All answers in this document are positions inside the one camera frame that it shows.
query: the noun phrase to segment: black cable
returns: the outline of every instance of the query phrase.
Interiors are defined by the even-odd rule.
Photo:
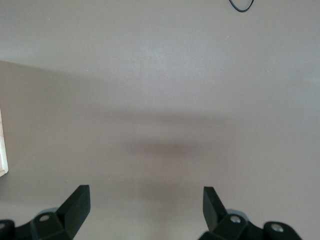
[[[249,8],[251,8],[251,6],[252,6],[252,4],[254,3],[255,0],[252,0],[252,2],[250,3],[250,6],[247,9],[244,9],[244,10],[237,8],[237,6],[234,4],[234,2],[232,0],[229,0],[229,1],[230,1],[231,5],[235,8],[235,10],[237,10],[240,13],[244,13],[244,12],[248,11]]]

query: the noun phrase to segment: metal screw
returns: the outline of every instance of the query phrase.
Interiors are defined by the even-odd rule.
[[[42,217],[40,217],[39,221],[44,222],[44,221],[47,221],[49,218],[50,218],[49,215],[43,215]]]
[[[241,223],[241,219],[238,216],[231,216],[230,220],[235,224]]]
[[[273,223],[273,224],[271,225],[271,228],[272,228],[274,231],[278,232],[278,233],[283,233],[283,232],[284,232],[284,228],[283,228],[282,226],[280,226],[279,224],[276,224],[276,223]]]

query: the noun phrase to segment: black wire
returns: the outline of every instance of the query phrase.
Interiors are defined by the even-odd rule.
[[[235,10],[237,10],[240,13],[244,13],[249,10],[249,8],[252,6],[252,4],[254,3],[255,0],[252,0],[252,2],[250,3],[250,6],[244,10],[237,8],[237,6],[234,4],[234,2],[232,0],[229,0],[229,1],[230,1],[231,5],[235,8]]]

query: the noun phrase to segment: screw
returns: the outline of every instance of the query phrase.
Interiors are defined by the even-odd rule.
[[[273,223],[273,224],[271,225],[271,228],[272,228],[274,231],[278,232],[278,233],[283,233],[283,232],[284,232],[284,228],[283,228],[282,226],[280,226],[279,224],[276,224],[276,223]]]
[[[238,216],[231,216],[230,220],[234,223],[234,224],[239,224],[241,223],[241,219]]]
[[[49,218],[50,218],[49,215],[43,215],[42,217],[40,217],[39,221],[44,222],[44,221],[47,221]]]

